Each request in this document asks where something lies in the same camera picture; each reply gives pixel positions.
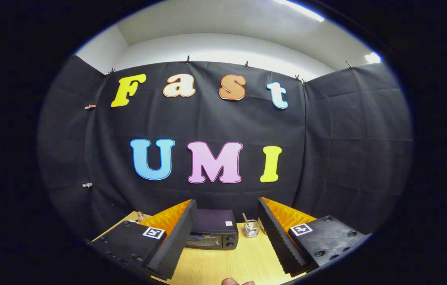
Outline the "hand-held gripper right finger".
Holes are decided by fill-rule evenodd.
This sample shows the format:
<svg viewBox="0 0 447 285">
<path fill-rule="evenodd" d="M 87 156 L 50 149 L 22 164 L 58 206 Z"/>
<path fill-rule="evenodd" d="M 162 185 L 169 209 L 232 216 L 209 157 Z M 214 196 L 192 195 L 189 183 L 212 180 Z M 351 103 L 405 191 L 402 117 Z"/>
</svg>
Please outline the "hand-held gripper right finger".
<svg viewBox="0 0 447 285">
<path fill-rule="evenodd" d="M 258 198 L 258 219 L 292 277 L 323 267 L 369 237 L 332 215 L 314 218 L 265 197 Z"/>
</svg>

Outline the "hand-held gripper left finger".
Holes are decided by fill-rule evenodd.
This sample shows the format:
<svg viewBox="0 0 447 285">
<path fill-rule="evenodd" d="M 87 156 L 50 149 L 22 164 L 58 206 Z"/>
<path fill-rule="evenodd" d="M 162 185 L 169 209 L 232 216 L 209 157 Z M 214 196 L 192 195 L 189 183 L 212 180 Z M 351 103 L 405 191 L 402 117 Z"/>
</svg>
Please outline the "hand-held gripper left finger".
<svg viewBox="0 0 447 285">
<path fill-rule="evenodd" d="M 87 245 L 104 258 L 140 277 L 171 279 L 196 219 L 189 199 L 150 218 L 125 219 Z"/>
</svg>

